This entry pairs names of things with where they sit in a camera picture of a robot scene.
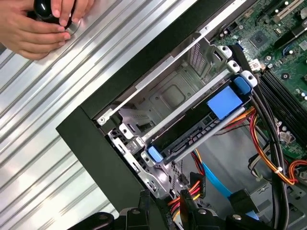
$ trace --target connector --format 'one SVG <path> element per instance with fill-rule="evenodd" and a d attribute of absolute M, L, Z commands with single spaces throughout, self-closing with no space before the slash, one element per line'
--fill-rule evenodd
<path fill-rule="evenodd" d="M 249 213 L 251 211 L 254 211 L 255 213 L 259 212 L 246 189 L 241 189 L 232 193 L 228 200 L 236 213 Z"/>
<path fill-rule="evenodd" d="M 201 189 L 200 189 L 200 198 L 206 197 L 206 173 L 205 175 L 201 175 L 199 173 L 190 172 L 190 187 L 193 187 L 193 185 L 200 181 Z"/>

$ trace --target ribbed metal surface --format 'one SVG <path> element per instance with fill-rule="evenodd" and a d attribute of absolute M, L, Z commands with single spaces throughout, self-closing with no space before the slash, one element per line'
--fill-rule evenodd
<path fill-rule="evenodd" d="M 60 230 L 101 210 L 117 215 L 55 128 L 195 1 L 96 0 L 47 58 L 0 55 L 0 229 Z"/>

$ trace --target chip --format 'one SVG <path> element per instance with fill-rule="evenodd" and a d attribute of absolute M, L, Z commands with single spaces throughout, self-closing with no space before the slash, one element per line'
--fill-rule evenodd
<path fill-rule="evenodd" d="M 302 48 L 302 50 L 306 51 L 307 50 L 307 41 L 304 40 L 299 44 L 299 47 Z"/>
<path fill-rule="evenodd" d="M 267 43 L 268 38 L 262 31 L 258 31 L 249 40 L 257 49 L 259 49 Z"/>

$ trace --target fingernail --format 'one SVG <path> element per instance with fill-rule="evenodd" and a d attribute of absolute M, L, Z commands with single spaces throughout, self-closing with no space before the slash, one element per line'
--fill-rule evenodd
<path fill-rule="evenodd" d="M 73 22 L 73 23 L 78 23 L 79 20 L 80 20 L 79 18 L 73 18 L 73 19 L 72 19 L 72 22 Z"/>
<path fill-rule="evenodd" d="M 65 35 L 64 35 L 64 39 L 65 39 L 65 40 L 69 40 L 70 38 L 71 38 L 70 34 L 65 34 Z"/>
<path fill-rule="evenodd" d="M 61 26 L 61 27 L 58 28 L 58 31 L 59 31 L 59 32 L 64 32 L 64 31 L 65 31 L 65 28 Z"/>
<path fill-rule="evenodd" d="M 56 18 L 59 18 L 59 11 L 58 10 L 55 10 L 53 12 L 53 16 L 55 16 Z"/>
<path fill-rule="evenodd" d="M 67 25 L 67 21 L 66 20 L 60 20 L 59 22 L 61 24 L 61 26 L 66 26 Z"/>

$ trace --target cable tie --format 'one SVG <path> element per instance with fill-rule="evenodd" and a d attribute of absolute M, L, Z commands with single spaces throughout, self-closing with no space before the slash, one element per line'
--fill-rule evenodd
<path fill-rule="evenodd" d="M 274 172 L 275 174 L 278 174 L 278 173 L 280 173 L 280 172 L 282 172 L 283 171 L 283 168 L 282 167 L 278 167 L 277 168 L 277 170 Z"/>

